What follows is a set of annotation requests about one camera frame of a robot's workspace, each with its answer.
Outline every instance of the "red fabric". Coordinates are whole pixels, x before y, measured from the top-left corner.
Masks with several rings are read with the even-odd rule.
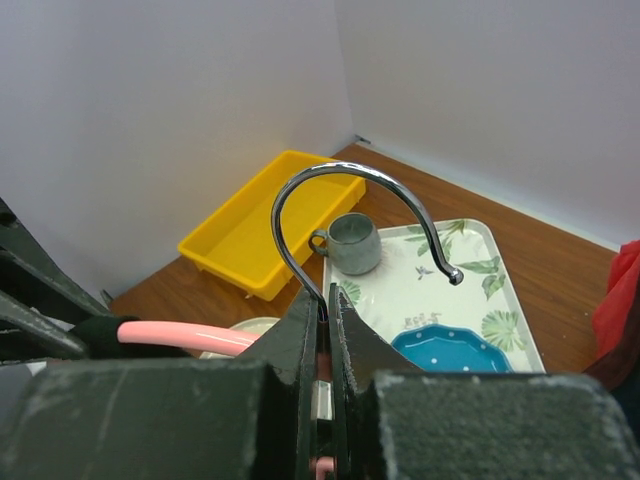
[[[613,259],[607,296],[593,314],[593,331],[601,358],[622,339],[627,314],[636,294],[640,276],[640,240],[622,246]]]

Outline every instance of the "yellow tray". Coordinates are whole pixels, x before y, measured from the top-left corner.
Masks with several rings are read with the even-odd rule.
[[[329,161],[308,153],[282,152],[182,240],[178,251],[200,270],[272,300],[293,275],[271,235],[275,197],[296,173]],[[282,230],[299,264],[311,256],[307,246],[311,232],[327,228],[334,218],[351,210],[365,190],[363,178],[337,174],[307,180],[289,196],[282,211]]]

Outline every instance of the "curved chrome hook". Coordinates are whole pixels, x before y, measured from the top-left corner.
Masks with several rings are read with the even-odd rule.
[[[367,178],[375,183],[382,185],[383,187],[391,190],[395,193],[402,201],[411,209],[414,215],[420,221],[420,225],[424,229],[427,234],[427,238],[429,240],[429,244],[431,245],[431,255],[433,256],[433,261],[435,262],[438,270],[440,270],[444,275],[449,278],[449,283],[452,285],[458,285],[462,282],[464,275],[460,270],[451,266],[447,259],[444,256],[444,252],[442,251],[442,245],[440,244],[440,239],[438,238],[438,231],[436,230],[431,217],[427,213],[424,205],[418,200],[418,198],[404,185],[402,185],[397,180],[391,178],[390,176],[376,170],[375,168],[366,167],[364,165],[360,165],[359,163],[351,163],[351,162],[328,162],[320,165],[314,165],[313,167],[309,167],[305,170],[294,175],[282,190],[276,196],[276,199],[273,203],[273,208],[271,209],[271,231],[273,233],[273,238],[276,241],[276,247],[282,256],[282,259],[287,264],[287,266],[293,271],[293,274],[296,276],[300,283],[307,289],[309,294],[314,297],[318,301],[319,309],[320,309],[320,319],[326,320],[328,318],[328,310],[327,310],[327,302],[322,296],[322,291],[313,283],[313,281],[309,278],[309,276],[305,273],[304,270],[298,265],[289,252],[287,248],[287,244],[285,243],[284,236],[282,234],[282,224],[280,222],[280,217],[282,214],[282,209],[284,207],[284,202],[287,197],[293,192],[301,183],[310,178],[319,177],[321,175],[328,175],[330,173],[347,173],[356,175],[359,177]]]

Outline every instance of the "blue bowl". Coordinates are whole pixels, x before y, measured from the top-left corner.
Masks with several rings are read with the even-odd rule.
[[[512,371],[500,349],[468,328],[427,325],[401,333],[391,346],[428,372]]]

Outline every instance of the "table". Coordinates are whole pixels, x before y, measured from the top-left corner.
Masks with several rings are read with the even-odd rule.
[[[594,360],[591,314],[605,294],[614,252],[362,146],[350,145],[334,158],[395,177],[435,221],[475,218],[487,224],[547,371],[579,372]],[[371,182],[354,211],[369,215],[378,228],[416,223],[398,198]],[[320,285],[322,258],[312,256],[304,268]],[[252,317],[281,316],[299,288],[294,278],[271,302],[246,298],[245,292],[180,257],[116,298],[111,308],[147,320],[230,327]]]

